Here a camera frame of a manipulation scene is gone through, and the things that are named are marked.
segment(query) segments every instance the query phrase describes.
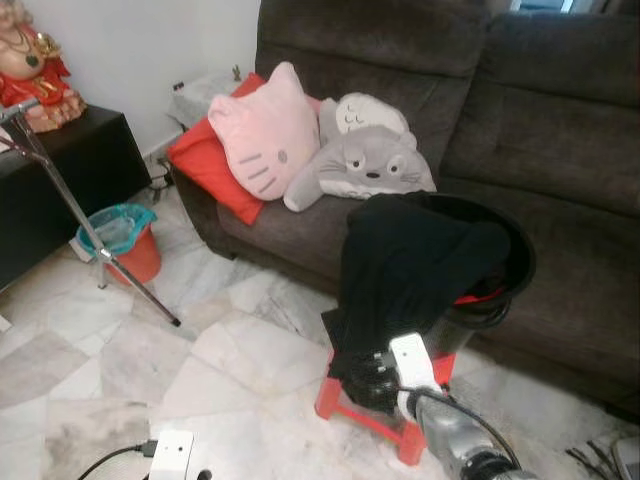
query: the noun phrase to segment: sofa backrest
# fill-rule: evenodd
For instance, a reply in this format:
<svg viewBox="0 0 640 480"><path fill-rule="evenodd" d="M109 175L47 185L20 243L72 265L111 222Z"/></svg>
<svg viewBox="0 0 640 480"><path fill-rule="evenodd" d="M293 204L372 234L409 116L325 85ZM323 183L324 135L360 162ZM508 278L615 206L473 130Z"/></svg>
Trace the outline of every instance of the sofa backrest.
<svg viewBox="0 0 640 480"><path fill-rule="evenodd" d="M437 175L487 22L480 0L263 0L256 71L288 60L311 96L399 108Z"/></svg>
<svg viewBox="0 0 640 480"><path fill-rule="evenodd" d="M442 174L640 217L638 22L492 23Z"/></svg>

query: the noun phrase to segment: statue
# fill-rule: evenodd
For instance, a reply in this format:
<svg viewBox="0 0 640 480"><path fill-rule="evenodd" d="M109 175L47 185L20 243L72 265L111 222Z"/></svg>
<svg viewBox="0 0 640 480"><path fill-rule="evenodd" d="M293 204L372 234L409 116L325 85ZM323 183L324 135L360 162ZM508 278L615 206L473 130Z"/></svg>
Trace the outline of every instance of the statue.
<svg viewBox="0 0 640 480"><path fill-rule="evenodd" d="M20 0L0 0L0 102L10 107L37 97L40 105L26 112L36 132L60 128L87 108L61 77L71 75L60 47L46 33L36 33Z"/></svg>

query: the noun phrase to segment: black bucket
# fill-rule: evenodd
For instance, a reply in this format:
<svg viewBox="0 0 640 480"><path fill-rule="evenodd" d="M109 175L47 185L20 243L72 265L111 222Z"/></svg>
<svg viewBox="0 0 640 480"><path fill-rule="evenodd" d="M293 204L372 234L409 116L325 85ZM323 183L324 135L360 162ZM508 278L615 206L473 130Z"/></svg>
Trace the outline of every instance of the black bucket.
<svg viewBox="0 0 640 480"><path fill-rule="evenodd" d="M511 301L531 282L536 269L535 252L527 234L509 215L468 198L430 195L430 210L464 222L493 222L509 235L511 250L505 261L503 290L487 300L455 305L424 334L429 355L455 353L480 330L500 325Z"/></svg>

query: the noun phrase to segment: bucket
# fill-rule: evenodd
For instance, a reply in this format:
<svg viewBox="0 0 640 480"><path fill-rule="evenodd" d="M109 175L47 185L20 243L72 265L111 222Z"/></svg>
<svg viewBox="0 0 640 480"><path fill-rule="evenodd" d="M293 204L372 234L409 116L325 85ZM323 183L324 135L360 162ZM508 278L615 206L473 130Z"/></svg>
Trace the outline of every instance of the bucket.
<svg viewBox="0 0 640 480"><path fill-rule="evenodd" d="M511 301L531 282L536 257L527 234L509 215L468 198L447 194L429 196L430 210L464 222L493 222L502 226L511 242L505 260L503 288L496 295L469 302L456 302L424 335L429 355L455 353L462 349L474 333L500 325L506 318Z"/></svg>
<svg viewBox="0 0 640 480"><path fill-rule="evenodd" d="M151 210L136 204L121 204L100 210L89 217L89 222L105 243L107 249L141 283L153 279L162 266L160 251L151 231L156 220ZM89 254L95 249L84 228L78 228L76 240ZM107 270L119 282L129 285L114 267Z"/></svg>

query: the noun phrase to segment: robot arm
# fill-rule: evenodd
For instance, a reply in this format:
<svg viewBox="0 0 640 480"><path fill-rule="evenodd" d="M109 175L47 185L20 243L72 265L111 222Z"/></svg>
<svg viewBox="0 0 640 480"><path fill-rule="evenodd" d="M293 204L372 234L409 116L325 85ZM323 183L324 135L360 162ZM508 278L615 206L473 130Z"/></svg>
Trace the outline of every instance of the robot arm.
<svg viewBox="0 0 640 480"><path fill-rule="evenodd" d="M389 350L393 357L390 362L398 372L401 386L400 412L420 426L429 450L442 462L450 478L537 480L538 477L520 469L515 456L510 459L498 450L486 429L445 400L419 334L394 338Z"/></svg>

